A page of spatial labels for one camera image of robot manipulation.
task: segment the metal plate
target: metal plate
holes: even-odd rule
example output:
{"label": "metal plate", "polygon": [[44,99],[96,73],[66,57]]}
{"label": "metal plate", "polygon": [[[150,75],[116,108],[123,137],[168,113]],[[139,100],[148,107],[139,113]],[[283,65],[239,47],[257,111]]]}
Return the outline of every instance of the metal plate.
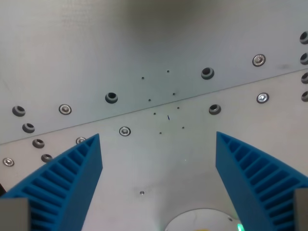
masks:
{"label": "metal plate", "polygon": [[214,209],[196,209],[178,215],[165,231],[238,231],[239,220]]}
{"label": "metal plate", "polygon": [[[3,144],[0,159],[12,158],[15,165],[0,164],[0,183],[10,189],[44,164],[42,154],[55,157],[75,145],[76,138],[99,133],[103,173],[83,230],[158,231],[177,215],[197,208],[236,218],[215,168],[216,131],[308,175],[308,103],[301,100],[308,86],[301,83],[303,73]],[[270,96],[264,104],[256,101],[261,92]],[[216,103],[222,110],[210,115],[208,109]],[[131,129],[129,136],[119,134],[122,126]],[[44,141],[43,149],[32,145],[35,138]]]}
{"label": "metal plate", "polygon": [[[305,0],[2,0],[0,143],[303,69],[307,9]],[[259,53],[266,63],[255,67]],[[63,103],[72,114],[58,112]]]}

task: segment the gray block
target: gray block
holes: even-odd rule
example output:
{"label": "gray block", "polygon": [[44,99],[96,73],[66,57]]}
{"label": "gray block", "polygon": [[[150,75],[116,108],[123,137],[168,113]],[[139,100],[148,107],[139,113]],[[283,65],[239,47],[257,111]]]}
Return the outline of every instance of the gray block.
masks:
{"label": "gray block", "polygon": [[295,231],[308,230],[308,188],[294,191]]}
{"label": "gray block", "polygon": [[0,199],[0,230],[30,231],[31,213],[28,199]]}

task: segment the green led light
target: green led light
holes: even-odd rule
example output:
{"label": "green led light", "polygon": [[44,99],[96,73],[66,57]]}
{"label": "green led light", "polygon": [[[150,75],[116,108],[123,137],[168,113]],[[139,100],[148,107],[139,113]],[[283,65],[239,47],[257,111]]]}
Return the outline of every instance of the green led light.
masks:
{"label": "green led light", "polygon": [[242,224],[238,224],[237,228],[238,228],[239,231],[245,231],[244,227],[242,226]]}

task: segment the blue ribbed plastic part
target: blue ribbed plastic part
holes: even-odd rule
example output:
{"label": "blue ribbed plastic part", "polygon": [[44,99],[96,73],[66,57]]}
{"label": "blue ribbed plastic part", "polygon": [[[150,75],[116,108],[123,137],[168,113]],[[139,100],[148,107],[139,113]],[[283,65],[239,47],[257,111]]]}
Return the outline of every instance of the blue ribbed plastic part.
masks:
{"label": "blue ribbed plastic part", "polygon": [[96,134],[36,170],[2,198],[29,199],[32,231],[80,231],[102,169]]}
{"label": "blue ribbed plastic part", "polygon": [[247,231],[294,231],[293,194],[308,178],[267,153],[217,132],[216,168]]}

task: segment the screw head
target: screw head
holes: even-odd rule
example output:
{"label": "screw head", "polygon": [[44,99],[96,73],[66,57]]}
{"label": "screw head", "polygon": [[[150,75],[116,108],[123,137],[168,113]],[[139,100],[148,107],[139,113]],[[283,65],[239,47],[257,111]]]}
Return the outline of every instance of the screw head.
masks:
{"label": "screw head", "polygon": [[261,93],[257,97],[258,103],[266,103],[269,100],[270,96],[267,93]]}
{"label": "screw head", "polygon": [[7,167],[12,167],[14,165],[14,161],[11,158],[4,158],[2,162]]}
{"label": "screw head", "polygon": [[119,133],[121,136],[129,136],[130,129],[128,127],[121,127]]}
{"label": "screw head", "polygon": [[59,112],[63,115],[69,115],[72,112],[72,108],[67,104],[62,104],[59,107]]}
{"label": "screw head", "polygon": [[81,142],[83,142],[83,141],[85,141],[86,140],[86,138],[84,138],[84,137],[78,137],[77,139],[76,139],[76,144],[79,144],[79,143],[81,143]]}
{"label": "screw head", "polygon": [[254,66],[262,66],[265,63],[265,56],[263,54],[257,54],[253,60],[252,60],[252,64]]}

